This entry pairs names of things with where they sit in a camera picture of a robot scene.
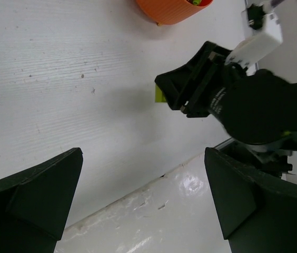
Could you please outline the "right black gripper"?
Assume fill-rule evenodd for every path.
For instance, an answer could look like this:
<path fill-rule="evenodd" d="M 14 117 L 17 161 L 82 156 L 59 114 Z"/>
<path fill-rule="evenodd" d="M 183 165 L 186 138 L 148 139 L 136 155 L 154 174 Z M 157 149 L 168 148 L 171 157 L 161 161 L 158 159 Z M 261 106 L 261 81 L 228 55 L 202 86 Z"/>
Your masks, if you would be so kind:
<path fill-rule="evenodd" d="M 267 69 L 247 75 L 236 63 L 224 64 L 228 53 L 206 42 L 191 59 L 185 114 L 213 115 L 243 144 L 297 144 L 297 83 Z"/>

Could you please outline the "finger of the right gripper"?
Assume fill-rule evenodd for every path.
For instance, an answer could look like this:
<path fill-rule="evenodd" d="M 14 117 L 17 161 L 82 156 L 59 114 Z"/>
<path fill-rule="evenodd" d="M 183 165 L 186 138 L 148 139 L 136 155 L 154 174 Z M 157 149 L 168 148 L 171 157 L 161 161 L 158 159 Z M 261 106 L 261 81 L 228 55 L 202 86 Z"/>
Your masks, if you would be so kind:
<path fill-rule="evenodd" d="M 190 79 L 191 70 L 187 64 L 175 70 L 159 74 L 155 78 L 155 84 L 162 91 L 171 110 L 180 110 L 185 99 L 182 98 L 183 90 Z"/>

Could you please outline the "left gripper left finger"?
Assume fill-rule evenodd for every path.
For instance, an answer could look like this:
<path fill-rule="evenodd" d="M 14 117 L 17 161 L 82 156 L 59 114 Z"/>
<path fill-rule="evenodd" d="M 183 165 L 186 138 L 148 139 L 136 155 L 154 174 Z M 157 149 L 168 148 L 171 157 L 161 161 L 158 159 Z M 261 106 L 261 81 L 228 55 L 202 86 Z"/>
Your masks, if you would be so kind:
<path fill-rule="evenodd" d="M 0 179 L 0 252 L 54 252 L 83 165 L 80 148 Z"/>

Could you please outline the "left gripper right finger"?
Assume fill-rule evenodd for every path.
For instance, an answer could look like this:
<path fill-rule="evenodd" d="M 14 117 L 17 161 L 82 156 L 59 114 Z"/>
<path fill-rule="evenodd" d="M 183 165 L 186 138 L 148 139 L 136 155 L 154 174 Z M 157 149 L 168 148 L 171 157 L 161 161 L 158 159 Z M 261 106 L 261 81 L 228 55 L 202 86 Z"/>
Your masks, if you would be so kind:
<path fill-rule="evenodd" d="M 205 150 L 204 162 L 231 252 L 297 252 L 297 184 L 215 148 Z"/>

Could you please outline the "lime square lego brick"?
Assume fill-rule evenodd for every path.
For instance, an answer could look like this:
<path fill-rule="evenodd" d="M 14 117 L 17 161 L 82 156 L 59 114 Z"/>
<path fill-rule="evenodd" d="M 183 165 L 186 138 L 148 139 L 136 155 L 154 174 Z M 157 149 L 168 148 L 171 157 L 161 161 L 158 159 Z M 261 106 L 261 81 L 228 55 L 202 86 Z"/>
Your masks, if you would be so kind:
<path fill-rule="evenodd" d="M 161 91 L 161 89 L 155 85 L 155 102 L 156 103 L 166 103 L 166 98 Z"/>

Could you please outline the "orange divided round container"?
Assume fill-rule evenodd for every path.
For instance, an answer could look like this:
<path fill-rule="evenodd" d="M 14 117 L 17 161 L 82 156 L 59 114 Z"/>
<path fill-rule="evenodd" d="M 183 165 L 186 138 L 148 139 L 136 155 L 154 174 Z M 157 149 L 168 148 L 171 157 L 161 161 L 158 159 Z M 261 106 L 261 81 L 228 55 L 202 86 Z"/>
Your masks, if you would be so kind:
<path fill-rule="evenodd" d="M 208 7 L 213 1 L 204 0 L 195 6 L 185 0 L 136 0 L 143 13 L 160 25 L 174 25 Z"/>

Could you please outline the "lime green lego stack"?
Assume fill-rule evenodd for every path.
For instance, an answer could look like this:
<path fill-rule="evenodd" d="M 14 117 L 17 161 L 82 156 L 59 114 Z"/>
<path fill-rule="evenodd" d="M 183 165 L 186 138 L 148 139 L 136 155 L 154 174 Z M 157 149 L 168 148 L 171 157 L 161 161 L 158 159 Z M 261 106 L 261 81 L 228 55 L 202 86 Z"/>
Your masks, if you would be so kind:
<path fill-rule="evenodd" d="M 188 0 L 188 2 L 195 5 L 195 6 L 201 6 L 203 0 Z"/>

